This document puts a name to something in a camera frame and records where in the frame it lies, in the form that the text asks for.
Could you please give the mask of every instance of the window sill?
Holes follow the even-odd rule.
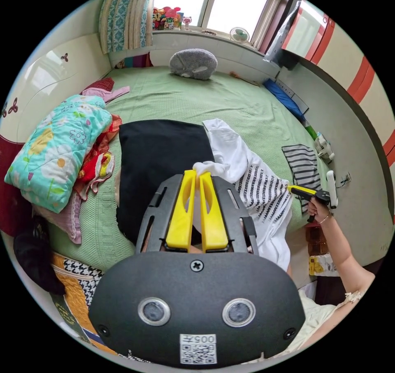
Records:
[[[250,43],[245,43],[245,44],[240,44],[238,42],[232,41],[230,38],[226,37],[226,35],[220,35],[217,33],[217,35],[209,35],[202,33],[199,30],[195,30],[191,28],[190,31],[185,31],[185,30],[154,30],[152,32],[154,35],[155,34],[183,34],[183,35],[194,35],[196,37],[206,37],[211,40],[217,40],[217,41],[222,41],[222,42],[227,42],[228,44],[236,45],[238,47],[242,47],[250,52],[253,52],[257,55],[260,55],[262,58],[264,58],[264,54],[259,52],[257,49],[255,49]]]

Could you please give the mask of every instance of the bracelet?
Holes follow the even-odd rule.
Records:
[[[320,225],[330,217],[330,213],[319,223]]]

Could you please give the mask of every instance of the window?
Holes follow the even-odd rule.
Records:
[[[154,0],[155,8],[180,7],[190,16],[192,30],[212,30],[229,37],[234,27],[245,28],[250,44],[259,48],[280,0]]]

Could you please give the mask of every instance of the green bedspread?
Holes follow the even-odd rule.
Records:
[[[284,145],[313,140],[299,121],[268,91],[226,74],[216,73],[209,81],[181,78],[167,67],[112,70],[114,89],[130,86],[130,93],[107,105],[123,123],[145,119],[173,119],[201,124],[219,118],[241,135],[248,147],[280,178],[292,182],[292,173],[281,150]],[[121,166],[121,146],[115,137],[110,144],[115,155],[114,175],[89,194],[81,205],[82,244],[69,241],[56,226],[50,226],[52,248],[58,253],[107,270],[134,253],[134,247],[118,230],[114,199],[114,178]],[[323,189],[327,167],[318,160]],[[293,199],[288,232],[306,224],[300,201]]]

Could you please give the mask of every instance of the sticker label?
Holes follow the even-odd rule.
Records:
[[[180,335],[180,361],[186,365],[217,363],[217,339],[212,335]]]

